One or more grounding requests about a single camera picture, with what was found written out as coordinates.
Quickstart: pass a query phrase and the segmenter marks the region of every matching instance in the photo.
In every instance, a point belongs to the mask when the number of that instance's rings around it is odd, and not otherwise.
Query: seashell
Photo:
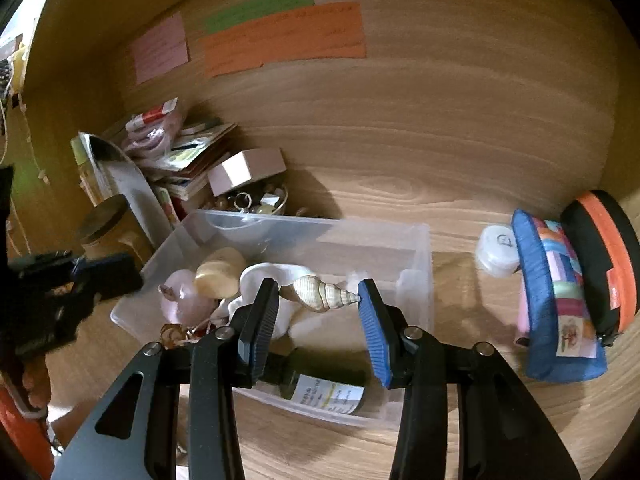
[[[233,247],[210,254],[196,270],[194,283],[207,298],[232,298],[238,293],[240,274],[246,267],[244,257]]]
[[[213,312],[214,302],[198,293],[194,277],[193,271],[180,269],[158,286],[160,309],[170,323],[194,326]]]
[[[261,204],[257,208],[255,208],[255,211],[253,212],[258,215],[271,215],[274,211],[276,211],[276,208],[274,208],[274,206],[269,204]]]
[[[225,197],[219,196],[216,199],[213,207],[218,211],[226,211],[227,209],[229,209],[229,201]]]
[[[281,286],[280,296],[285,300],[297,301],[313,312],[326,312],[330,308],[340,308],[360,301],[357,294],[332,283],[322,282],[317,276],[302,276],[291,285]]]
[[[240,276],[240,296],[231,301],[223,300],[218,310],[222,314],[224,312],[222,309],[226,308],[229,319],[233,319],[238,308],[255,301],[264,278],[271,278],[277,283],[292,283],[295,279],[310,274],[313,274],[311,269],[299,265],[272,264],[269,262],[252,265],[247,267],[242,272],[242,276]],[[297,301],[288,301],[280,297],[278,300],[278,315],[271,334],[272,341],[283,337],[287,333],[291,317],[299,310],[302,310],[302,305]]]

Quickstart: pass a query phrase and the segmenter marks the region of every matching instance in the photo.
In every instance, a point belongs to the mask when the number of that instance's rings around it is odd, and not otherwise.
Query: orange paper note
[[[274,61],[367,55],[357,2],[286,10],[200,41],[210,76],[258,68]]]

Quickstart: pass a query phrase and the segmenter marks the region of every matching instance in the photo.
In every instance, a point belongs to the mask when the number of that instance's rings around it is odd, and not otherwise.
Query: pink sticky note
[[[131,43],[136,84],[189,61],[180,12],[168,17]]]

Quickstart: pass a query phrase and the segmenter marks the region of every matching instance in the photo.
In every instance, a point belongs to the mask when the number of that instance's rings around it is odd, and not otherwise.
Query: cardboard box
[[[209,170],[209,184],[214,196],[236,187],[282,173],[284,165],[278,148],[244,150]]]

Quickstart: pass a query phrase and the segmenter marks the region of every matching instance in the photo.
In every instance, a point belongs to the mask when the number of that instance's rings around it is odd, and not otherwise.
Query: pink seashell
[[[207,319],[216,307],[216,302],[198,294],[193,284],[192,270],[176,270],[158,287],[160,309],[170,323],[196,326]]]

